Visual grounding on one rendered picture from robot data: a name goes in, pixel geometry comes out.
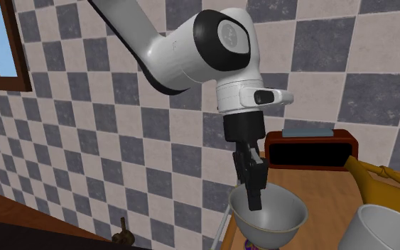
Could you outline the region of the black furniture top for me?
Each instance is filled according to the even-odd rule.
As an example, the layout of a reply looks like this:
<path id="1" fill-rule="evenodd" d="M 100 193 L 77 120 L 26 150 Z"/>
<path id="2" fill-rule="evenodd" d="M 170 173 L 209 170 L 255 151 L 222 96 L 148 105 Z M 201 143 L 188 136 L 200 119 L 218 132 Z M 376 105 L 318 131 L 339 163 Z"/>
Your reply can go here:
<path id="1" fill-rule="evenodd" d="M 0 250 L 149 250 L 0 222 Z"/>

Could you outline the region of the yellow watering can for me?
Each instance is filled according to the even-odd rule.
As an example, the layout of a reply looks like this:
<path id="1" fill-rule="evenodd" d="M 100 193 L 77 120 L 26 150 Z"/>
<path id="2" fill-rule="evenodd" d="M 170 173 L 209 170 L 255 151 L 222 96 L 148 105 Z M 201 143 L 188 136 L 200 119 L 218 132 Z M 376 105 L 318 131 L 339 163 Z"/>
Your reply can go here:
<path id="1" fill-rule="evenodd" d="M 391 179 L 400 184 L 400 173 L 386 166 L 375 166 L 349 156 L 346 168 L 355 179 L 364 204 L 381 205 L 400 212 L 400 187 L 375 180 L 369 173 Z"/>

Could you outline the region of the wooden table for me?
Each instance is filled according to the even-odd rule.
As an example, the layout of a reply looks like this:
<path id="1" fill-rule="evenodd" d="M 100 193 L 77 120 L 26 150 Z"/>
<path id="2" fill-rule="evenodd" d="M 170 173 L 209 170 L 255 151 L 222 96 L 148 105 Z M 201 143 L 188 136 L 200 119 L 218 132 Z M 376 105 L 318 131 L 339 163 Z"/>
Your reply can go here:
<path id="1" fill-rule="evenodd" d="M 400 188 L 391 179 L 369 174 Z M 299 196 L 309 211 L 307 222 L 280 250 L 336 250 L 353 214 L 363 204 L 355 179 L 345 171 L 271 168 L 268 181 Z"/>

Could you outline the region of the brown framed window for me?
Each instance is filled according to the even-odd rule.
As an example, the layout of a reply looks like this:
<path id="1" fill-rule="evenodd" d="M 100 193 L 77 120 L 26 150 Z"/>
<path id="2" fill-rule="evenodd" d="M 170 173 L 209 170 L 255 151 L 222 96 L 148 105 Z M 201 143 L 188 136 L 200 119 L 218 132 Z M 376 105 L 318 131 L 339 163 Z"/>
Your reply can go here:
<path id="1" fill-rule="evenodd" d="M 0 90 L 32 90 L 12 0 L 0 0 Z"/>

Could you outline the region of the grey bowl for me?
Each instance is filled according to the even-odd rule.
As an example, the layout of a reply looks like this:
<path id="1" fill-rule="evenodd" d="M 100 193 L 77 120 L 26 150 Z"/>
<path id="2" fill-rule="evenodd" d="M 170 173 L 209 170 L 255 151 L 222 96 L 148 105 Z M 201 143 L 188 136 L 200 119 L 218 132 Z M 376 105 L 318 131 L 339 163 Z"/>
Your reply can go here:
<path id="1" fill-rule="evenodd" d="M 231 191 L 229 205 L 242 235 L 261 250 L 285 246 L 308 218 L 305 203 L 289 190 L 273 183 L 267 183 L 261 191 L 260 210 L 249 209 L 244 185 Z"/>

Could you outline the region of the brown box with black front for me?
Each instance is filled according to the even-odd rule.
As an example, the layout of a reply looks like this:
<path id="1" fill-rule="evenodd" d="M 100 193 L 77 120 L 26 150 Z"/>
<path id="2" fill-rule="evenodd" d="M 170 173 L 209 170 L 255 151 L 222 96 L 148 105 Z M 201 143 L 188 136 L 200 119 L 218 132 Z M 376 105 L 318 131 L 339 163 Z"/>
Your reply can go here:
<path id="1" fill-rule="evenodd" d="M 358 157 L 359 144 L 345 129 L 332 129 L 332 137 L 284 138 L 271 131 L 264 143 L 270 168 L 344 171 L 349 156 Z"/>

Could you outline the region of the white cup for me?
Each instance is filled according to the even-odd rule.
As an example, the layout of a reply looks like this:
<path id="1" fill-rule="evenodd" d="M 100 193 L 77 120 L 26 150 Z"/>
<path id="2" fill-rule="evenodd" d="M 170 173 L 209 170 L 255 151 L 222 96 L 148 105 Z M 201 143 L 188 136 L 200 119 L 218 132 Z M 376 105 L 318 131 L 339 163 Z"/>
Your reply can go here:
<path id="1" fill-rule="evenodd" d="M 400 212 L 379 205 L 360 206 L 337 250 L 400 250 Z"/>

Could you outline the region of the small bronze figure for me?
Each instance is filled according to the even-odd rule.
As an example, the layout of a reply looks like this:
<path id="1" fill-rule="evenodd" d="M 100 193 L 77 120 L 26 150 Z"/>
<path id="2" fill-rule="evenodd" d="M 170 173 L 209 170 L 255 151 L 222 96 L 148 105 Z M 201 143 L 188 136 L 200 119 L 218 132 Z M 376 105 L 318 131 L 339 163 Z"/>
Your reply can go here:
<path id="1" fill-rule="evenodd" d="M 121 231 L 112 236 L 112 241 L 116 244 L 132 246 L 135 242 L 135 236 L 126 228 L 124 217 L 120 219 Z"/>

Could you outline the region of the grey flat slab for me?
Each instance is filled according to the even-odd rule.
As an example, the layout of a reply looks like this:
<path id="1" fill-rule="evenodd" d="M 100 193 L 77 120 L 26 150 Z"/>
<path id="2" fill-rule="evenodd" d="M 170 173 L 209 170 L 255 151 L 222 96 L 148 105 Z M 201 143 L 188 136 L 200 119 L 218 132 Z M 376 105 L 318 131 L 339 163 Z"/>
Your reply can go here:
<path id="1" fill-rule="evenodd" d="M 284 138 L 298 137 L 332 137 L 334 132 L 327 128 L 299 128 L 299 129 L 283 129 L 281 132 Z"/>

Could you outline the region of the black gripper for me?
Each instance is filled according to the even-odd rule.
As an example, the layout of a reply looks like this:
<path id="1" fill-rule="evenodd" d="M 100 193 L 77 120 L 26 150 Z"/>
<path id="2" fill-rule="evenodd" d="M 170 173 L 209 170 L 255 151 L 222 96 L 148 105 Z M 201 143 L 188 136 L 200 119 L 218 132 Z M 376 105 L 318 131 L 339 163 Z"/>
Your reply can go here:
<path id="1" fill-rule="evenodd" d="M 265 138 L 263 111 L 223 116 L 225 140 L 243 144 L 243 153 L 232 153 L 239 184 L 245 184 L 250 211 L 262 209 L 261 190 L 266 188 L 268 161 L 259 156 L 258 140 Z"/>

